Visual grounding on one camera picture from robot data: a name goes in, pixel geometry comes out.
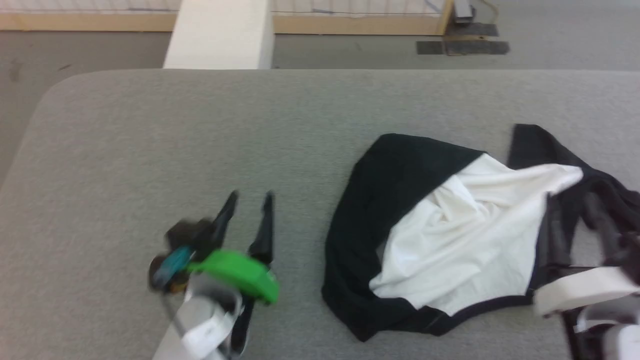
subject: white grid panel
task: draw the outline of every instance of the white grid panel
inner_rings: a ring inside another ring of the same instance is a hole
[[[0,0],[0,13],[174,13],[182,0]],[[281,16],[439,16],[445,0],[272,0]]]

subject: gray tabletop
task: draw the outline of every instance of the gray tabletop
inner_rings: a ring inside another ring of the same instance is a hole
[[[359,343],[320,296],[324,237],[349,171],[383,133],[505,160],[539,124],[640,188],[640,75],[624,72],[130,70],[70,78],[38,106],[0,192],[0,357],[150,359],[168,320],[147,290],[164,232],[241,198],[244,250],[276,194],[282,297],[254,312],[246,359],[564,359],[557,319],[529,307],[451,333]],[[591,240],[578,258],[594,261]]]

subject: black and white garment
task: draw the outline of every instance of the black and white garment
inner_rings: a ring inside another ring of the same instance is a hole
[[[530,304],[542,285],[536,242],[547,195],[562,193],[554,198],[564,203],[570,249],[577,203],[594,187],[616,194],[606,204],[622,209],[616,221],[640,229],[640,196],[538,126],[516,126],[509,167],[483,151],[383,135],[355,165],[333,216],[323,298],[361,341],[382,330],[442,335],[480,313]]]

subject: gray floor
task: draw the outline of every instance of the gray floor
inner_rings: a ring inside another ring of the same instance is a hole
[[[278,69],[640,70],[636,0],[494,0],[507,55],[416,55],[428,37],[278,35]],[[478,20],[490,18],[476,4]],[[0,33],[0,185],[42,94],[75,74],[162,65],[166,33]]]

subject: white fabric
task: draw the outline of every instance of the white fabric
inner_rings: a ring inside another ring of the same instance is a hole
[[[512,170],[482,155],[391,229],[382,271],[370,289],[449,316],[485,300],[524,295],[546,194],[580,179],[577,167]]]

